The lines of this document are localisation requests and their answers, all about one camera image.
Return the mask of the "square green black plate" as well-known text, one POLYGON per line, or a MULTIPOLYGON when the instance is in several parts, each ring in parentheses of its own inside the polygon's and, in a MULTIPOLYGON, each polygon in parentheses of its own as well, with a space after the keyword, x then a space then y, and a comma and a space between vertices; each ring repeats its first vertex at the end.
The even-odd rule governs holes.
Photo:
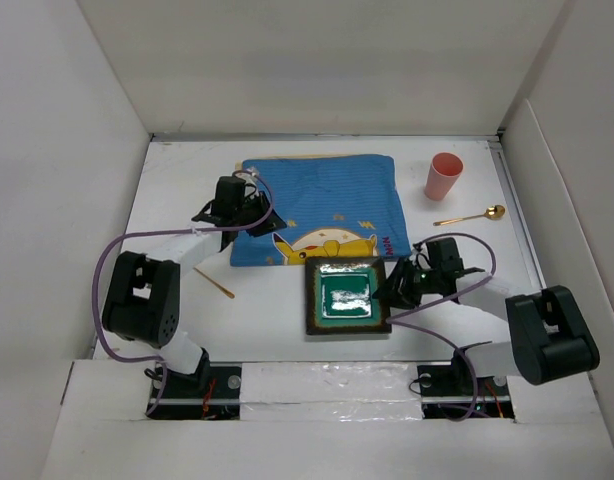
POLYGON ((305 262, 305 333, 389 334, 389 304, 373 294, 386 280, 379 257, 313 257, 305 262))

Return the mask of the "blue pikachu cloth napkin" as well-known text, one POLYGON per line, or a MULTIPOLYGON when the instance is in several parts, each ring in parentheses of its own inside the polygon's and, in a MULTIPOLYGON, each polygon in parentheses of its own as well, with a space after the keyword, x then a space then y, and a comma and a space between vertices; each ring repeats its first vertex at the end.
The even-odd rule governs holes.
POLYGON ((275 212, 286 227, 258 238, 239 235, 230 257, 233 267, 410 253, 392 157, 249 159, 243 167, 256 170, 271 186, 275 212))

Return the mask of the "gold fork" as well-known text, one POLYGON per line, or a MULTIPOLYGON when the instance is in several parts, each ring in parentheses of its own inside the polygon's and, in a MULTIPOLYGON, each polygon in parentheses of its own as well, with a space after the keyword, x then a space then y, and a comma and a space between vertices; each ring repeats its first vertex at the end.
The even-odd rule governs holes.
POLYGON ((220 283, 212 279, 210 276, 204 273, 199 267, 194 267, 194 271, 198 273, 201 277, 203 277, 205 280, 207 280, 215 288, 217 288, 226 297, 228 297, 229 299, 235 299, 235 294, 232 291, 228 290, 226 287, 224 287, 223 285, 221 285, 220 283))

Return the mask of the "pink plastic cup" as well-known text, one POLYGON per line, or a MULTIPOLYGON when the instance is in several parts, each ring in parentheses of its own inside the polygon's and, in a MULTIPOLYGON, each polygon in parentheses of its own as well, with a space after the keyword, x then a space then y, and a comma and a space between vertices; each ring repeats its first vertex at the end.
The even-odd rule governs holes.
POLYGON ((433 201, 443 200, 463 172, 462 160, 448 152, 436 154, 430 164, 425 195, 433 201))

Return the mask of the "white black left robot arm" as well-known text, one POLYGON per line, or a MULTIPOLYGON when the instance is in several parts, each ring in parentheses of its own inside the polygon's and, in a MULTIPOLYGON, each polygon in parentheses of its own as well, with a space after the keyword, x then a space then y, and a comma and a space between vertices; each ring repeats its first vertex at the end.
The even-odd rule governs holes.
POLYGON ((99 297, 100 281, 92 282, 92 310, 98 334, 111 332, 126 341, 151 348, 146 360, 157 363, 149 377, 160 384, 175 379, 188 396, 209 387, 208 352, 179 327, 181 281, 205 260, 222 253, 246 233, 260 237, 285 228, 274 210, 271 187, 253 168, 222 176, 215 196, 183 229, 126 233, 105 248, 109 255, 120 243, 134 238, 163 238, 157 247, 124 251, 115 260, 106 297, 99 297))

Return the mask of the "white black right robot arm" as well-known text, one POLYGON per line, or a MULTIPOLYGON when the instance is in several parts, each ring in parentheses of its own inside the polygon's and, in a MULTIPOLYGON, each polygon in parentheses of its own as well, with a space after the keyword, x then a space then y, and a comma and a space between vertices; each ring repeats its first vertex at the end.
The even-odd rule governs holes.
POLYGON ((413 246, 397 260, 374 293, 398 314, 389 323, 412 327, 412 317, 453 302, 506 323, 509 340, 485 341, 453 349, 449 381, 470 394, 487 377, 521 377, 542 385, 590 372, 600 365, 600 351, 573 293, 562 285, 525 293, 496 275, 497 268, 465 267, 456 234, 438 234, 413 246))

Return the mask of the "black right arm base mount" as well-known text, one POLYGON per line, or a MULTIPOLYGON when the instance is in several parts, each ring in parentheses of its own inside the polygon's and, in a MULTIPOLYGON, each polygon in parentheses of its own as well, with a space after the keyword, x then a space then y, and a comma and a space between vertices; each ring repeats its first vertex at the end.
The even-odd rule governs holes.
POLYGON ((479 342, 448 361, 412 368, 408 389, 421 400, 425 419, 515 418, 508 377, 518 373, 511 343, 479 342))

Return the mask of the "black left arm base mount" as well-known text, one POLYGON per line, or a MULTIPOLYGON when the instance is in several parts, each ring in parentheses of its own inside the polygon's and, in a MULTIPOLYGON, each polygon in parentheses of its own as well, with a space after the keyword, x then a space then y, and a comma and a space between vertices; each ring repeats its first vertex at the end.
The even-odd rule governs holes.
POLYGON ((240 419, 242 364, 209 360, 204 352, 196 371, 189 375, 147 368, 151 381, 146 416, 152 420, 230 421, 240 419))

